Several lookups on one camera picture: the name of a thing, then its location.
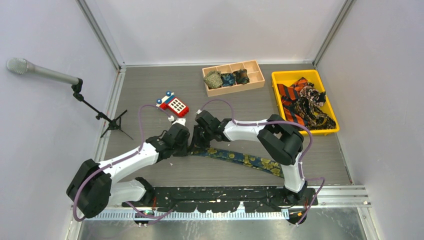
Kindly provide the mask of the blue yellow floral tie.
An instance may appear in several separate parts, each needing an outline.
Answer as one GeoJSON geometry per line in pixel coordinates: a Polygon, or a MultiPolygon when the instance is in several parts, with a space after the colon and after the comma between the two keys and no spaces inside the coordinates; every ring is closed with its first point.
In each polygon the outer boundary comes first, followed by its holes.
{"type": "Polygon", "coordinates": [[[212,158],[216,160],[226,161],[229,163],[243,165],[245,167],[249,167],[280,178],[284,178],[281,165],[275,160],[268,158],[213,147],[194,147],[192,150],[189,151],[189,155],[212,158]]]}

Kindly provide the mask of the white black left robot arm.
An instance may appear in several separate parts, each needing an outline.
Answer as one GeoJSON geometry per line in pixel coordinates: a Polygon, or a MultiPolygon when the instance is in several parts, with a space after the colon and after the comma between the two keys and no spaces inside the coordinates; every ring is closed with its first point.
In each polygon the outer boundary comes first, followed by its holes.
{"type": "Polygon", "coordinates": [[[74,209],[90,219],[106,207],[123,202],[148,207],[154,199],[152,186],[142,177],[126,182],[122,179],[186,151],[189,134],[185,118],[178,118],[163,135],[148,138],[141,147],[101,162],[84,161],[66,190],[74,209]]]}

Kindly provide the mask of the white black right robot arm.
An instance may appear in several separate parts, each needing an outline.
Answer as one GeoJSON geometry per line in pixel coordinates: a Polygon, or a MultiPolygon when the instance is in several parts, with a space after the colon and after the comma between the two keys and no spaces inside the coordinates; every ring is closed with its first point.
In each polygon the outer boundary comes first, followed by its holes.
{"type": "Polygon", "coordinates": [[[198,111],[195,122],[200,127],[200,137],[205,143],[211,140],[261,143],[271,158],[281,166],[287,202],[299,205],[305,199],[308,184],[301,174],[300,166],[304,137],[292,123],[278,114],[257,121],[231,118],[220,120],[206,110],[198,111]]]}

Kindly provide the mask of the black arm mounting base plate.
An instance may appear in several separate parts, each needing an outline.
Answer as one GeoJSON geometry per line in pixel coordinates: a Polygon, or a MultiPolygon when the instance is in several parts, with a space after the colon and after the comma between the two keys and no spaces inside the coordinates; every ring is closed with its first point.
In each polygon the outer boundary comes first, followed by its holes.
{"type": "Polygon", "coordinates": [[[166,213],[246,214],[288,211],[291,224],[303,223],[310,206],[318,205],[313,188],[300,197],[276,186],[154,187],[138,201],[123,202],[124,207],[150,208],[166,213]]]}

